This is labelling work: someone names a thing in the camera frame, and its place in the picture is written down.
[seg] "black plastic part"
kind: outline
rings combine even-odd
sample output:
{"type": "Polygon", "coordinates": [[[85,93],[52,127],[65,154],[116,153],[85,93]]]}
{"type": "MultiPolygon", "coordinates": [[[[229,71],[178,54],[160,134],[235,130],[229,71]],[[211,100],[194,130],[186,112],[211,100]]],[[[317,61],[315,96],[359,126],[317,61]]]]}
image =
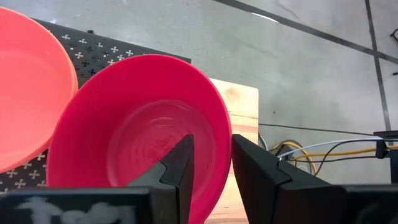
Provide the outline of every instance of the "black plastic part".
{"type": "Polygon", "coordinates": [[[389,148],[384,140],[376,141],[376,157],[378,159],[384,159],[389,152],[389,148]]]}
{"type": "Polygon", "coordinates": [[[249,223],[398,223],[398,185],[331,185],[237,134],[233,165],[249,223]]]}
{"type": "Polygon", "coordinates": [[[188,223],[194,172],[193,135],[186,135],[160,162],[166,173],[160,181],[177,190],[179,223],[188,223]]]}
{"type": "Polygon", "coordinates": [[[390,170],[391,170],[391,183],[398,183],[398,150],[391,149],[389,151],[390,156],[390,170]]]}
{"type": "Polygon", "coordinates": [[[259,151],[253,142],[234,134],[232,143],[235,178],[249,223],[272,223],[278,185],[291,178],[277,168],[279,158],[259,151]]]}
{"type": "Polygon", "coordinates": [[[376,131],[373,132],[375,136],[379,136],[383,139],[396,139],[398,138],[398,131],[376,131]]]}
{"type": "Polygon", "coordinates": [[[128,187],[13,191],[0,198],[0,223],[186,224],[193,169],[187,135],[128,187]]]}

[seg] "cable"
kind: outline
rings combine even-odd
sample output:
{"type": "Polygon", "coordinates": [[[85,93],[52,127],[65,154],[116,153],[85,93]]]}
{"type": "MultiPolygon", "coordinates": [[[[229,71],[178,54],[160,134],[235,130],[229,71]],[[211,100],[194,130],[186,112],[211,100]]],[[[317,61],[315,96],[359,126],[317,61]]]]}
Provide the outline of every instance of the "cable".
{"type": "Polygon", "coordinates": [[[266,140],[261,136],[260,132],[259,132],[259,139],[260,139],[261,144],[264,146],[264,149],[265,149],[266,151],[268,151],[267,142],[266,142],[266,140]]]}
{"type": "MultiPolygon", "coordinates": [[[[323,157],[323,159],[322,159],[322,161],[321,161],[321,164],[320,164],[319,167],[318,167],[318,172],[316,172],[314,176],[317,176],[317,175],[319,174],[319,171],[321,170],[322,165],[323,165],[323,163],[325,163],[326,158],[329,156],[330,152],[333,151],[333,150],[334,150],[335,148],[337,148],[338,146],[340,146],[340,145],[342,145],[342,144],[346,144],[346,143],[351,143],[351,142],[377,141],[377,140],[381,140],[381,139],[362,139],[362,140],[360,140],[360,139],[352,139],[352,140],[349,140],[349,141],[340,142],[340,143],[336,144],[335,146],[333,146],[333,147],[325,154],[325,156],[323,157]]],[[[397,141],[396,139],[383,139],[383,140],[384,140],[384,141],[387,141],[387,142],[397,141]]]]}
{"type": "MultiPolygon", "coordinates": [[[[303,148],[298,142],[293,142],[293,140],[286,140],[286,141],[283,141],[283,142],[277,144],[276,146],[274,146],[273,149],[275,149],[276,147],[280,146],[281,144],[286,144],[286,145],[289,145],[289,146],[293,146],[293,147],[296,147],[297,149],[303,148]]],[[[279,151],[277,153],[275,153],[275,156],[278,156],[278,154],[280,153],[281,149],[282,148],[280,148],[279,151]]],[[[302,150],[302,152],[304,153],[304,156],[306,156],[307,160],[309,162],[311,162],[312,158],[311,158],[311,156],[308,156],[308,152],[306,150],[304,150],[304,149],[302,150]]],[[[311,163],[311,166],[312,166],[312,168],[310,170],[313,170],[314,173],[316,173],[317,172],[316,165],[311,163]]]]}
{"type": "Polygon", "coordinates": [[[396,32],[397,32],[397,31],[398,31],[398,29],[395,29],[395,30],[393,31],[393,33],[390,34],[390,37],[394,38],[394,40],[396,40],[396,42],[398,42],[398,38],[396,37],[396,32]]]}
{"type": "MultiPolygon", "coordinates": [[[[346,157],[346,158],[340,158],[340,159],[330,159],[327,161],[323,161],[323,162],[337,162],[337,161],[345,161],[345,160],[350,160],[350,159],[374,159],[377,158],[376,156],[354,156],[354,157],[346,157]]],[[[296,159],[290,159],[289,161],[295,161],[295,162],[309,162],[309,161],[300,161],[300,160],[296,160],[296,159]]]]}
{"type": "Polygon", "coordinates": [[[303,165],[299,165],[297,168],[299,168],[299,169],[302,169],[302,170],[304,170],[305,172],[310,172],[309,170],[308,170],[308,168],[306,168],[305,166],[303,166],[303,165]]]}
{"type": "Polygon", "coordinates": [[[313,147],[324,146],[324,145],[328,145],[328,144],[336,144],[336,143],[350,142],[350,141],[367,141],[367,140],[377,141],[377,140],[380,140],[380,139],[382,139],[382,138],[346,139],[346,140],[337,140],[337,141],[324,142],[324,143],[314,144],[314,145],[311,145],[311,146],[305,146],[305,147],[302,147],[301,149],[294,149],[293,151],[283,153],[282,155],[279,155],[278,157],[282,158],[284,156],[293,154],[295,152],[302,151],[303,149],[310,149],[310,148],[313,148],[313,147]]]}
{"type": "MultiPolygon", "coordinates": [[[[389,146],[390,149],[398,149],[398,146],[389,146]]],[[[368,148],[368,149],[361,149],[361,150],[355,150],[355,151],[348,151],[348,152],[333,152],[330,153],[328,156],[347,156],[347,155],[355,155],[355,154],[362,154],[362,153],[367,153],[367,152],[375,152],[376,148],[368,148]]],[[[308,156],[324,156],[326,153],[313,153],[313,154],[308,154],[308,155],[301,155],[297,156],[294,159],[301,159],[304,157],[308,156]]]]}

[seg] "cross-shaped hole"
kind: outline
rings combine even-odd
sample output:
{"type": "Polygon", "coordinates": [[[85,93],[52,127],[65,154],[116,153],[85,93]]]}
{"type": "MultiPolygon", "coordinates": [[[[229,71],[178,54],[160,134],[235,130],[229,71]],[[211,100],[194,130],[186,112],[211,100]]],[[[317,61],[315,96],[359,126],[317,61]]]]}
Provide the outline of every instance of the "cross-shaped hole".
{"type": "Polygon", "coordinates": [[[34,180],[36,177],[38,177],[40,174],[37,173],[37,170],[34,170],[33,173],[29,173],[29,176],[32,177],[32,180],[34,180]]]}
{"type": "Polygon", "coordinates": [[[82,43],[82,44],[87,44],[87,41],[86,41],[86,39],[81,39],[81,40],[79,40],[79,43],[82,43]]]}
{"type": "Polygon", "coordinates": [[[42,153],[40,153],[38,156],[37,156],[37,160],[38,161],[41,161],[42,159],[44,159],[45,158],[45,154],[42,154],[42,153]]]}
{"type": "Polygon", "coordinates": [[[8,188],[4,189],[4,191],[3,191],[3,192],[0,192],[0,194],[5,194],[5,193],[7,193],[7,192],[8,192],[8,188]]]}
{"type": "Polygon", "coordinates": [[[119,55],[119,56],[116,56],[119,60],[123,60],[124,59],[124,57],[123,57],[123,55],[119,55]]]}
{"type": "Polygon", "coordinates": [[[91,46],[88,46],[88,47],[86,47],[86,51],[87,51],[88,53],[90,53],[90,52],[93,51],[93,48],[92,48],[91,46]]]}
{"type": "Polygon", "coordinates": [[[65,40],[70,40],[70,37],[68,34],[65,34],[63,36],[61,36],[61,38],[65,39],[65,40]]]}
{"type": "Polygon", "coordinates": [[[83,67],[87,67],[87,65],[89,65],[90,63],[84,61],[84,62],[82,62],[81,64],[83,65],[83,67]]]}
{"type": "Polygon", "coordinates": [[[119,51],[119,49],[118,49],[116,46],[113,46],[113,47],[111,48],[111,50],[113,51],[113,53],[119,51]]]}
{"type": "Polygon", "coordinates": [[[96,71],[94,69],[90,70],[90,75],[93,76],[96,73],[96,71]]]}
{"type": "Polygon", "coordinates": [[[132,56],[134,53],[131,52],[131,50],[127,51],[126,54],[128,55],[128,57],[132,56]]]}
{"type": "Polygon", "coordinates": [[[42,182],[41,182],[40,184],[37,184],[36,186],[38,186],[38,187],[45,187],[45,186],[46,186],[45,181],[42,180],[42,182]]]}
{"type": "Polygon", "coordinates": [[[30,162],[27,162],[24,164],[24,169],[27,169],[27,167],[31,167],[31,166],[32,166],[32,164],[30,162]]]}
{"type": "Polygon", "coordinates": [[[77,54],[75,54],[75,56],[77,57],[77,59],[80,59],[81,57],[84,57],[84,55],[82,55],[81,52],[78,52],[77,54]]]}
{"type": "Polygon", "coordinates": [[[6,174],[8,174],[10,178],[12,178],[12,177],[14,177],[15,175],[17,175],[18,172],[16,172],[15,169],[12,169],[12,170],[6,172],[6,174]]]}
{"type": "Polygon", "coordinates": [[[17,188],[19,189],[21,186],[25,186],[26,183],[23,179],[19,179],[19,182],[15,182],[14,185],[17,186],[17,188]]]}

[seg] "pink bowl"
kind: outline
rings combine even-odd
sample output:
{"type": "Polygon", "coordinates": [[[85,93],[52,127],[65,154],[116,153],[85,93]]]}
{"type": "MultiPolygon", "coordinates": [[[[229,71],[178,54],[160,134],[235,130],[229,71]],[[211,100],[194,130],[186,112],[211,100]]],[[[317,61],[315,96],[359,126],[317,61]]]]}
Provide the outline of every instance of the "pink bowl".
{"type": "Polygon", "coordinates": [[[182,60],[127,58],[83,85],[63,112],[48,156],[50,187],[126,186],[186,134],[195,142],[190,223],[216,205],[231,162],[231,123],[212,82],[182,60]]]}

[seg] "floor seam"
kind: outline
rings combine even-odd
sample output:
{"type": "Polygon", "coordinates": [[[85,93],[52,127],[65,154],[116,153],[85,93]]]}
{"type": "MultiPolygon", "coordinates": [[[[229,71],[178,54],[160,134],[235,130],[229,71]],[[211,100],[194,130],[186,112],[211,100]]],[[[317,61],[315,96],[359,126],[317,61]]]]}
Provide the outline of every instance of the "floor seam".
{"type": "MultiPolygon", "coordinates": [[[[371,5],[370,5],[369,0],[364,0],[364,1],[365,1],[365,5],[366,5],[366,14],[368,16],[369,33],[371,35],[372,48],[373,48],[373,51],[377,52],[376,33],[374,32],[371,5]]],[[[377,57],[377,55],[373,55],[373,58],[374,58],[374,66],[376,68],[377,82],[379,84],[379,91],[380,91],[380,98],[381,98],[381,107],[382,107],[382,110],[383,110],[384,124],[386,126],[386,130],[390,131],[391,130],[391,122],[390,122],[390,116],[389,116],[388,107],[387,107],[386,91],[384,89],[383,77],[382,77],[382,74],[381,74],[380,60],[377,57]]]]}
{"type": "Polygon", "coordinates": [[[299,22],[291,21],[290,19],[286,19],[286,18],[284,18],[282,16],[278,16],[277,14],[273,14],[273,13],[265,11],[263,9],[259,9],[257,7],[245,4],[243,2],[240,2],[240,1],[237,1],[237,0],[214,0],[214,1],[222,3],[222,4],[225,4],[227,6],[231,6],[231,7],[236,8],[236,9],[240,9],[240,10],[248,12],[248,13],[258,14],[258,15],[261,15],[261,16],[265,16],[265,17],[271,18],[271,19],[273,19],[273,20],[275,20],[275,21],[277,21],[277,22],[279,22],[279,23],[281,23],[281,24],[283,24],[285,26],[297,29],[299,31],[302,31],[302,32],[305,32],[305,33],[308,33],[308,34],[312,34],[312,35],[314,35],[316,37],[319,37],[319,38],[322,38],[322,39],[325,39],[325,40],[329,40],[331,42],[334,42],[336,44],[340,44],[342,46],[357,50],[359,52],[366,53],[368,55],[372,55],[374,57],[382,58],[382,59],[387,60],[389,62],[398,64],[398,58],[395,58],[395,57],[393,57],[391,55],[388,55],[388,54],[385,54],[385,53],[382,53],[382,52],[378,52],[377,50],[370,49],[368,47],[365,47],[365,46],[362,46],[362,45],[359,45],[359,44],[355,44],[354,42],[342,39],[340,37],[328,34],[326,32],[314,29],[314,28],[306,26],[306,25],[303,25],[303,24],[301,24],[299,22]]]}
{"type": "Polygon", "coordinates": [[[268,126],[268,127],[278,127],[278,128],[301,129],[301,130],[307,130],[307,131],[324,131],[324,132],[330,132],[330,133],[358,134],[358,135],[363,135],[363,136],[374,136],[373,134],[359,133],[359,132],[354,132],[354,131],[339,131],[339,130],[320,129],[320,128],[304,128],[304,127],[279,125],[279,124],[265,124],[265,123],[259,123],[259,125],[260,126],[268,126]]]}

